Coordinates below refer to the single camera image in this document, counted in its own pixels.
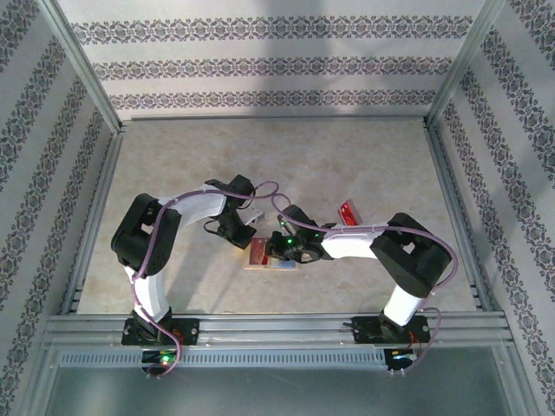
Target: white wall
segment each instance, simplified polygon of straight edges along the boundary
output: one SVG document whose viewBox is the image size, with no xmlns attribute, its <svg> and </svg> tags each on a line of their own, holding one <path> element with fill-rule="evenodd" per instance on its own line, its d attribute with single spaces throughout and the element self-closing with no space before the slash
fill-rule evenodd
<svg viewBox="0 0 555 416">
<path fill-rule="evenodd" d="M 0 414 L 19 414 L 112 134 L 33 0 L 0 0 Z"/>
<path fill-rule="evenodd" d="M 122 119 L 424 115 L 483 0 L 61 0 Z"/>
<path fill-rule="evenodd" d="M 507 2 L 438 126 L 542 414 L 555 413 L 554 27 L 546 0 Z"/>
</svg>

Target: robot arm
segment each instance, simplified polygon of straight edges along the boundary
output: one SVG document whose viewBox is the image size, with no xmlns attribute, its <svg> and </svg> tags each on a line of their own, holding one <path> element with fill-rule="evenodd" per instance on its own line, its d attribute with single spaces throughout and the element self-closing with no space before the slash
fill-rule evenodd
<svg viewBox="0 0 555 416">
<path fill-rule="evenodd" d="M 287 218 L 315 225 L 297 206 L 290 205 L 283 210 Z M 408 232 L 368 231 L 368 227 L 349 227 L 348 233 L 338 230 L 334 224 L 322 228 L 329 232 L 313 231 L 289 222 L 285 216 L 278 220 L 289 236 L 275 231 L 268 244 L 266 254 L 299 263 L 312 263 L 317 260 L 333 260 L 342 257 L 376 258 L 395 280 L 396 286 L 380 315 L 382 336 L 394 340 L 405 327 L 422 302 L 429 296 L 451 256 L 436 242 Z M 380 225 L 404 227 L 429 233 L 409 215 L 398 213 Z"/>
<path fill-rule="evenodd" d="M 229 185 L 217 180 L 207 181 L 200 190 L 224 190 L 242 195 L 254 193 L 249 179 L 238 175 Z M 150 241 L 148 228 L 154 223 L 160 209 L 173 198 L 153 198 L 139 195 L 112 239 L 112 250 L 125 266 L 130 280 L 134 278 L 147 253 Z M 264 215 L 250 205 L 248 210 L 238 211 L 245 201 L 217 193 L 203 193 L 181 199 L 167 209 L 160 221 L 160 228 L 153 247 L 153 254 L 143 278 L 135 281 L 134 315 L 152 334 L 157 331 L 148 323 L 146 312 L 155 322 L 171 318 L 171 308 L 164 289 L 163 268 L 172 252 L 178 230 L 203 218 L 213 218 L 219 222 L 216 233 L 239 248 L 246 248 L 256 232 L 249 224 Z"/>
</svg>

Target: metal bar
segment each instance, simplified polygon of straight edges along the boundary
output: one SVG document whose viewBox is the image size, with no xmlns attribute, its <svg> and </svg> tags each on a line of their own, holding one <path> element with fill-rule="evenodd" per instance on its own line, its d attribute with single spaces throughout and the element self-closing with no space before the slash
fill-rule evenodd
<svg viewBox="0 0 555 416">
<path fill-rule="evenodd" d="M 60 367 L 140 367 L 142 352 L 69 350 L 59 354 Z M 194 350 L 187 349 L 179 367 L 356 367 L 384 369 L 385 355 L 371 346 L 358 350 Z"/>
<path fill-rule="evenodd" d="M 428 119 L 427 127 L 436 123 L 504 3 L 505 0 L 486 0 L 482 5 L 472 28 L 468 31 L 468 35 L 460 47 L 459 53 L 447 72 L 445 81 L 434 97 L 430 111 L 426 116 Z"/>
<path fill-rule="evenodd" d="M 183 114 L 158 114 L 158 115 L 132 115 L 129 119 L 123 120 L 123 123 L 129 121 L 158 121 L 158 120 L 239 120 L 239 119 L 263 119 L 263 120 L 322 120 L 322 119 L 354 119 L 354 118 L 368 118 L 376 121 L 406 121 L 413 119 L 420 119 L 421 115 L 365 115 L 365 114 L 322 114 L 322 115 L 255 115 L 255 114 L 233 114 L 233 115 L 183 115 Z"/>
<path fill-rule="evenodd" d="M 350 330 L 343 323 L 354 315 L 196 315 L 200 319 L 195 348 L 353 348 Z M 45 345 L 115 348 L 121 341 L 124 322 L 119 316 L 56 316 L 47 324 Z M 437 320 L 428 318 L 434 328 Z M 513 344 L 513 336 L 502 312 L 452 312 L 443 316 L 437 346 Z"/>
<path fill-rule="evenodd" d="M 440 181 L 440 187 L 447 206 L 447 212 L 449 214 L 449 218 L 451 219 L 454 237 L 457 241 L 457 245 L 459 246 L 462 264 L 465 267 L 468 278 L 472 280 L 471 284 L 476 286 L 482 309 L 485 311 L 495 310 L 495 305 L 492 304 L 488 294 L 485 277 L 482 275 L 481 268 L 479 266 L 478 255 L 473 248 L 473 244 L 465 226 L 465 213 L 463 212 L 465 207 L 461 206 L 459 204 L 459 200 L 457 199 L 457 195 L 460 193 L 455 187 L 458 185 L 451 180 L 449 174 L 453 171 L 453 168 L 451 167 L 449 160 L 443 157 L 439 142 L 440 138 L 438 138 L 437 134 L 435 134 L 435 130 L 433 128 L 424 127 L 424 133 L 428 141 L 432 161 L 435 165 L 435 171 L 437 172 L 437 177 Z"/>
<path fill-rule="evenodd" d="M 95 248 L 96 236 L 98 235 L 98 230 L 100 228 L 102 213 L 104 212 L 104 207 L 106 206 L 110 185 L 112 183 L 112 178 L 114 177 L 116 162 L 120 154 L 122 137 L 123 132 L 119 132 L 112 138 L 106 162 L 102 167 L 95 200 L 93 201 L 93 206 L 91 207 L 91 211 L 88 215 L 87 227 L 85 228 L 85 233 L 82 237 L 82 245 L 79 249 L 77 259 L 75 260 L 73 273 L 69 278 L 66 296 L 63 299 L 63 315 L 69 314 L 71 310 L 76 307 L 76 305 L 74 305 L 74 300 L 76 299 L 75 291 L 77 287 L 82 287 L 85 282 L 88 265 L 90 264 L 90 259 L 93 256 L 93 249 Z"/>
<path fill-rule="evenodd" d="M 533 398 L 524 368 L 519 368 L 519 357 L 511 357 L 509 349 L 504 345 L 493 347 L 492 351 L 511 413 L 539 416 L 538 405 Z"/>
<path fill-rule="evenodd" d="M 39 360 L 33 369 L 32 380 L 36 380 L 29 385 L 28 392 L 23 398 L 20 413 L 22 416 L 42 416 L 48 410 L 48 403 L 58 371 L 57 359 L 59 352 L 51 348 L 45 350 L 40 348 L 37 351 Z"/>
<path fill-rule="evenodd" d="M 93 101 L 100 110 L 102 117 L 104 117 L 104 120 L 110 126 L 110 130 L 112 130 L 112 133 L 118 133 L 121 126 L 120 118 L 115 112 L 108 94 L 96 76 L 93 66 L 88 61 L 60 5 L 56 0 L 37 0 L 37 3 L 41 12 L 46 16 L 54 34 L 64 47 L 69 60 L 74 66 L 75 72 L 79 75 L 85 87 L 87 87 L 87 91 L 93 97 Z"/>
</svg>

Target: white arm segment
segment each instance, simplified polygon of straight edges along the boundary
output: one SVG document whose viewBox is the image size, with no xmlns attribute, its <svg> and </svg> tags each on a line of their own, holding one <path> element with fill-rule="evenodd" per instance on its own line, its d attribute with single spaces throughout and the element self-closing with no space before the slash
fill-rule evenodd
<svg viewBox="0 0 555 416">
<path fill-rule="evenodd" d="M 349 232 L 344 234 L 332 234 L 324 237 L 322 241 L 323 249 L 333 258 L 341 257 L 367 257 L 376 258 L 370 245 L 374 239 L 380 236 L 383 231 L 378 232 Z M 423 299 L 414 297 L 405 292 L 399 285 L 396 285 L 383 314 L 397 325 L 407 325 L 413 317 Z"/>
<path fill-rule="evenodd" d="M 218 190 L 214 186 L 202 185 L 202 190 Z M 225 206 L 225 195 L 218 193 L 205 193 L 203 195 L 195 195 L 193 197 L 181 199 L 173 204 L 170 209 L 176 210 L 181 215 L 180 229 L 186 225 L 192 224 L 206 217 L 215 217 L 222 213 Z M 159 198 L 158 203 L 167 204 L 173 198 Z"/>
<path fill-rule="evenodd" d="M 126 267 L 125 271 L 129 276 L 129 280 L 131 280 L 135 270 L 130 267 Z M 155 322 L 162 319 L 164 315 L 167 314 L 167 311 L 170 310 L 170 304 L 167 302 L 166 290 L 164 289 L 163 273 L 164 270 L 161 270 L 155 275 L 147 276 L 144 279 L 137 279 L 135 281 L 135 292 L 137 294 L 137 298 L 139 299 L 143 309 L 150 316 L 152 316 Z M 139 305 L 135 304 L 134 310 L 141 318 L 148 321 L 145 314 L 143 314 L 142 310 L 139 308 Z"/>
<path fill-rule="evenodd" d="M 370 249 L 370 245 L 374 241 L 374 238 L 382 234 L 382 231 L 355 232 L 357 228 L 362 228 L 362 226 L 342 227 L 337 225 L 331 229 L 334 230 L 334 229 L 341 229 L 341 228 L 349 228 L 349 233 L 331 234 L 323 238 L 322 247 L 324 250 L 326 250 L 326 253 L 328 253 L 333 258 L 342 258 L 342 257 L 375 258 L 375 254 Z"/>
</svg>

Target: beige floor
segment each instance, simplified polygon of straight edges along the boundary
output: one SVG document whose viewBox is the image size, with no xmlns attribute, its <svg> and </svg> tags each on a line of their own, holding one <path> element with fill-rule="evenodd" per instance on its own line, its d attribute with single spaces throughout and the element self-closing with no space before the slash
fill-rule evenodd
<svg viewBox="0 0 555 416">
<path fill-rule="evenodd" d="M 278 181 L 318 223 L 338 222 L 353 198 L 366 223 L 412 215 L 454 244 L 421 120 L 161 120 L 129 125 L 78 312 L 128 313 L 127 276 L 110 239 L 134 197 L 172 196 L 241 173 Z M 277 229 L 269 203 L 258 236 Z M 366 312 L 383 308 L 394 282 L 377 260 L 320 261 L 299 271 L 244 270 L 245 252 L 202 230 L 184 229 L 166 267 L 175 313 Z M 464 268 L 429 305 L 473 310 Z"/>
</svg>

